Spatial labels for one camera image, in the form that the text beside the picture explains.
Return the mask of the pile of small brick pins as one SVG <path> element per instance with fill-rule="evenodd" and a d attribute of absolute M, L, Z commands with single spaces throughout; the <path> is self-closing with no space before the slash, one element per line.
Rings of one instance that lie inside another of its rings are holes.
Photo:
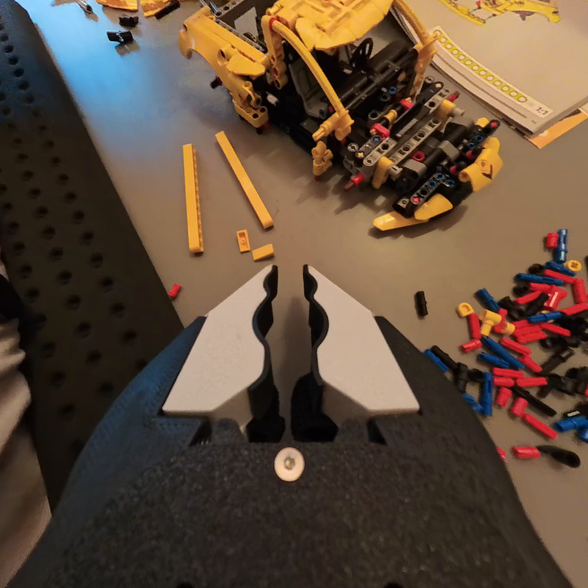
<path fill-rule="evenodd" d="M 457 306 L 469 335 L 460 353 L 476 366 L 437 345 L 423 355 L 452 378 L 474 413 L 508 409 L 543 440 L 573 435 L 587 445 L 587 364 L 562 370 L 577 353 L 587 354 L 587 259 L 570 257 L 569 236 L 559 229 L 544 237 L 549 259 L 516 274 L 511 296 L 479 289 L 479 313 L 466 302 Z"/>

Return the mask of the grey desk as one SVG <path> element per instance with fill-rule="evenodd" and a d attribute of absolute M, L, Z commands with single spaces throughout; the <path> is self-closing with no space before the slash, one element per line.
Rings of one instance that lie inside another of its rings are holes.
<path fill-rule="evenodd" d="M 342 193 L 343 179 L 315 182 L 309 157 L 278 130 L 257 136 L 236 119 L 228 97 L 212 90 L 208 65 L 181 57 L 176 36 L 198 7 L 186 5 L 159 22 L 141 19 L 137 49 L 114 48 L 114 10 L 82 15 L 74 2 L 23 1 L 73 94 L 117 193 L 165 286 L 180 283 L 174 303 L 187 325 L 268 262 L 240 254 L 235 231 L 252 246 L 273 243 L 279 267 L 275 325 L 270 331 L 278 388 L 290 394 L 308 365 L 309 328 L 302 265 L 309 263 L 418 348 L 437 344 L 458 358 L 466 325 L 455 312 L 487 288 L 511 293 L 512 277 L 546 259 L 541 239 L 570 230 L 570 257 L 587 254 L 587 122 L 538 150 L 506 125 L 499 130 L 504 169 L 435 227 L 379 233 L 374 217 L 391 199 L 366 189 Z M 224 131 L 273 227 L 255 215 L 215 135 Z M 191 254 L 182 147 L 196 152 L 203 253 Z M 422 290 L 429 314 L 419 318 Z"/>

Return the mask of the light grey garment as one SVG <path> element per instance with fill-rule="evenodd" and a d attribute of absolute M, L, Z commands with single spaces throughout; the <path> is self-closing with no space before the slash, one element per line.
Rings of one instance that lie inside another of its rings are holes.
<path fill-rule="evenodd" d="M 14 294 L 1 263 L 1 587 L 6 587 L 36 547 L 51 519 L 32 433 L 25 421 L 31 391 L 21 371 Z"/>

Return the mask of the long yellow brick beam assembly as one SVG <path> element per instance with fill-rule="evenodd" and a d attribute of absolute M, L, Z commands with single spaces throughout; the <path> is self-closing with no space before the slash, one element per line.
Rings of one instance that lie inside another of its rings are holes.
<path fill-rule="evenodd" d="M 192 144 L 182 147 L 185 203 L 187 213 L 187 239 L 191 254 L 203 253 L 201 202 L 199 196 L 196 152 Z"/>

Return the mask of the yellow black brick car model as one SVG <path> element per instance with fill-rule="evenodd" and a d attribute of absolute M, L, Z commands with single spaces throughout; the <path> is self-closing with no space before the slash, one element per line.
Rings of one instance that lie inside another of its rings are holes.
<path fill-rule="evenodd" d="M 392 187 L 379 231 L 444 217 L 501 171 L 501 122 L 464 116 L 458 92 L 427 69 L 438 33 L 405 1 L 203 1 L 184 21 L 180 54 L 215 72 L 239 118 L 269 124 L 333 166 L 345 191 Z"/>

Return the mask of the long yellow brick beam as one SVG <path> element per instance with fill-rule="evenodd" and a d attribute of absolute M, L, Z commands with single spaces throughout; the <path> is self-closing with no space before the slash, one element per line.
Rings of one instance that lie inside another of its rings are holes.
<path fill-rule="evenodd" d="M 262 227 L 266 230 L 272 228 L 273 219 L 224 131 L 218 132 L 215 139 Z"/>

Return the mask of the pile of yellow brick parts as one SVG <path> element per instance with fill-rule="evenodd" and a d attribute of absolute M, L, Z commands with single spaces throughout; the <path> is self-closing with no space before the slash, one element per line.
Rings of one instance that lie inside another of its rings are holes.
<path fill-rule="evenodd" d="M 96 1 L 97 4 L 118 11 L 136 13 L 143 11 L 145 17 L 153 17 L 157 12 L 172 4 L 174 1 Z"/>

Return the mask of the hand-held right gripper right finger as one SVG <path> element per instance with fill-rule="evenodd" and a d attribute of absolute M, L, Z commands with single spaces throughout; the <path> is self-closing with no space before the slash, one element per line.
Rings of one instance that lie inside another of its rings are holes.
<path fill-rule="evenodd" d="M 320 411 L 337 426 L 417 414 L 419 401 L 372 311 L 311 265 L 303 285 Z"/>

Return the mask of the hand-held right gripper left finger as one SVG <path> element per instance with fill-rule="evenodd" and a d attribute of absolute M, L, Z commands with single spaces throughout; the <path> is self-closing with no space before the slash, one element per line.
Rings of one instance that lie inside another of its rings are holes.
<path fill-rule="evenodd" d="M 162 412 L 232 419 L 241 429 L 279 417 L 267 334 L 273 325 L 278 268 L 264 266 L 204 317 Z"/>

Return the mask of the open instruction booklet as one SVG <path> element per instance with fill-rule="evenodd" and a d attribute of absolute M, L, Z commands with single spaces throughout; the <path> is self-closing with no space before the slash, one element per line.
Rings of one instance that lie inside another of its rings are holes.
<path fill-rule="evenodd" d="M 432 66 L 542 149 L 587 120 L 587 1 L 406 1 Z"/>

